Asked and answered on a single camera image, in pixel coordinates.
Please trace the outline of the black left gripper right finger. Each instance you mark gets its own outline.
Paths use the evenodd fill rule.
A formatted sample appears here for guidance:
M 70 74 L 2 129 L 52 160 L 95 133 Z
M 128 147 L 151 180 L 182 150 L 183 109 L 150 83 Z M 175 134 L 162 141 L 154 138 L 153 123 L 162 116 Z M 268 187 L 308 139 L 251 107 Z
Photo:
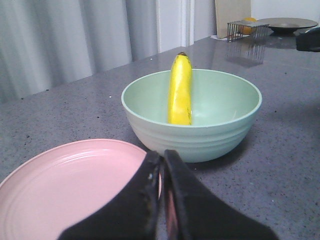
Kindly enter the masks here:
M 175 150 L 164 152 L 164 199 L 169 240 L 276 240 L 270 227 L 220 200 Z

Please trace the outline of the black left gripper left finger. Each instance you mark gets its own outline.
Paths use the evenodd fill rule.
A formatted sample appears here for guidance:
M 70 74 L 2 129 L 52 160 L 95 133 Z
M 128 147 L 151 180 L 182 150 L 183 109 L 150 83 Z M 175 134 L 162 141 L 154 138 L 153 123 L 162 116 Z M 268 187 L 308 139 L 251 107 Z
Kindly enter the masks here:
M 154 240 L 159 213 L 160 155 L 145 158 L 126 186 L 106 205 L 65 229 L 60 240 Z

